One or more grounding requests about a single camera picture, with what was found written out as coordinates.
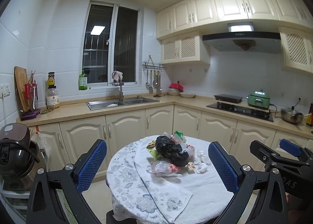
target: plastic jar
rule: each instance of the plastic jar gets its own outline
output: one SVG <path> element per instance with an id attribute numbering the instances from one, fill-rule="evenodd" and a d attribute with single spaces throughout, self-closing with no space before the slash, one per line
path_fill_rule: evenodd
<path id="1" fill-rule="evenodd" d="M 58 98 L 58 89 L 55 85 L 49 86 L 46 92 L 47 108 L 56 109 L 60 107 L 60 101 Z"/>

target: window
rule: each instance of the window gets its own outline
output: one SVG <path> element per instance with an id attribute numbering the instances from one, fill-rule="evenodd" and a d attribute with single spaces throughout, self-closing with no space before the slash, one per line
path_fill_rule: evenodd
<path id="1" fill-rule="evenodd" d="M 123 73 L 123 82 L 136 82 L 137 28 L 138 10 L 90 4 L 82 59 L 89 84 L 110 84 L 113 71 Z"/>

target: window pane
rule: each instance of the window pane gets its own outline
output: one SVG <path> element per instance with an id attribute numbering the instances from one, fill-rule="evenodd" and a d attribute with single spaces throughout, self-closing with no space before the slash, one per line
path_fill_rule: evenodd
<path id="1" fill-rule="evenodd" d="M 88 83 L 108 81 L 108 49 L 113 7 L 92 4 L 88 15 L 84 51 L 83 68 Z M 105 26 L 100 35 L 91 35 L 94 26 Z"/>
<path id="2" fill-rule="evenodd" d="M 118 8 L 114 70 L 123 73 L 124 82 L 136 81 L 136 35 L 138 11 L 123 7 Z"/>

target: metal screw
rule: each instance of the metal screw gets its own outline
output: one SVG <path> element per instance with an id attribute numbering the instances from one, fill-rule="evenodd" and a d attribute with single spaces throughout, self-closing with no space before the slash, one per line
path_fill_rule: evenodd
<path id="1" fill-rule="evenodd" d="M 274 174 L 279 174 L 279 170 L 277 168 L 273 168 L 273 173 Z"/>
<path id="2" fill-rule="evenodd" d="M 251 170 L 251 168 L 248 165 L 244 165 L 242 168 L 244 171 L 250 171 Z"/>
<path id="3" fill-rule="evenodd" d="M 71 169 L 73 169 L 73 164 L 67 164 L 67 165 L 65 166 L 65 169 L 66 169 L 66 170 L 71 170 Z"/>
<path id="4" fill-rule="evenodd" d="M 44 172 L 44 169 L 43 168 L 39 168 L 38 170 L 37 170 L 37 173 L 38 174 L 42 174 Z"/>

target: green multi-cooker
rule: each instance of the green multi-cooker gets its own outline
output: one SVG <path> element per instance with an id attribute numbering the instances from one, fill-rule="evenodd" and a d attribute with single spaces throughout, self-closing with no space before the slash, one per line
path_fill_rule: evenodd
<path id="1" fill-rule="evenodd" d="M 264 93 L 262 89 L 259 92 L 254 92 L 248 95 L 248 105 L 259 108 L 270 107 L 270 97 L 267 93 Z"/>

